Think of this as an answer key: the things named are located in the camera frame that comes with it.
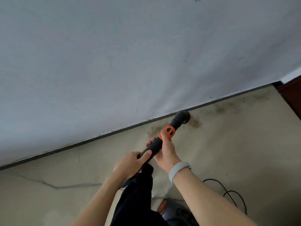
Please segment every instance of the orange grip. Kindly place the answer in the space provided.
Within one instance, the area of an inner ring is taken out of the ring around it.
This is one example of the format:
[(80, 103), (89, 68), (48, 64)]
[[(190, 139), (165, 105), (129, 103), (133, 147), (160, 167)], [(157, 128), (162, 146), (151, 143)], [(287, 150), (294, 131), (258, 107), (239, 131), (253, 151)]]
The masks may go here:
[(175, 128), (174, 128), (173, 126), (168, 125), (168, 126), (166, 126), (166, 127), (164, 128), (164, 130), (165, 130), (165, 132), (166, 132), (166, 134), (167, 134), (168, 139), (171, 140), (171, 138), (172, 138), (173, 135), (175, 134)]

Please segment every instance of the vacuum hose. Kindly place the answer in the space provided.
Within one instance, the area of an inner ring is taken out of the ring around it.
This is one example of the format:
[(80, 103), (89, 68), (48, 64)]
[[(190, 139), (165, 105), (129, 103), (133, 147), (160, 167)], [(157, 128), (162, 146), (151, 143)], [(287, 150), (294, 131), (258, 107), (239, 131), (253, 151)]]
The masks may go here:
[[(186, 124), (190, 120), (190, 113), (186, 110), (179, 111), (175, 117), (172, 119), (171, 123), (164, 128), (164, 130), (167, 133), (167, 136), (169, 140), (175, 135), (175, 131), (182, 125)], [(140, 155), (137, 156), (137, 158), (141, 158), (141, 156), (147, 152), (148, 150), (152, 151), (151, 156), (149, 159), (142, 165), (141, 168), (143, 168), (161, 149), (162, 149), (162, 137), (161, 134), (153, 141), (151, 145), (149, 145), (143, 152), (140, 153)], [(137, 177), (137, 173), (130, 177), (128, 180), (126, 180), (121, 188), (124, 188), (128, 186), (131, 182), (133, 182)]]

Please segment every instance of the white fitness band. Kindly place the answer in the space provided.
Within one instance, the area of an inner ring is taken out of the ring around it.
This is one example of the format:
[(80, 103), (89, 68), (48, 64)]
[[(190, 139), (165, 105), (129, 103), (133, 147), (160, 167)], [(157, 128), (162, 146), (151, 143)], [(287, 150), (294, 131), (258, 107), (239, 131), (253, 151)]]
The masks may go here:
[(189, 168), (191, 170), (191, 166), (187, 162), (179, 162), (176, 165), (174, 165), (173, 168), (171, 168), (168, 174), (168, 178), (172, 183), (173, 183), (174, 176), (179, 172), (179, 170), (183, 168)]

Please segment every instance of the beige floor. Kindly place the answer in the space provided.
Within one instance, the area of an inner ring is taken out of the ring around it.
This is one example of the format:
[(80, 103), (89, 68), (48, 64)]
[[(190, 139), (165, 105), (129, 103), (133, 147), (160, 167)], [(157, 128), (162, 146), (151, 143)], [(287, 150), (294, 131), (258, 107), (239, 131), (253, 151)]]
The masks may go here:
[[(273, 87), (191, 111), (173, 137), (200, 178), (220, 180), (244, 198), (260, 225), (301, 223), (301, 121)], [(115, 164), (171, 118), (0, 171), (0, 225), (68, 225)], [(180, 198), (155, 162), (153, 195)], [(223, 193), (209, 181), (208, 186)], [(233, 194), (239, 207), (241, 201)]]

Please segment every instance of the forearm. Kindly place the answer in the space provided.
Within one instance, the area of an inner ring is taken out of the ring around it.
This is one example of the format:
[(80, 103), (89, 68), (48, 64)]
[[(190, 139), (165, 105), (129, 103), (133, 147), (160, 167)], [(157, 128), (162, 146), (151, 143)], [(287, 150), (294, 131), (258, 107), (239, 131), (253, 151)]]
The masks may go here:
[(256, 225), (224, 197), (205, 186), (188, 168), (180, 170), (173, 182), (199, 225)]
[(122, 182), (119, 176), (114, 173), (107, 177), (101, 188), (77, 217), (72, 226), (103, 226)]

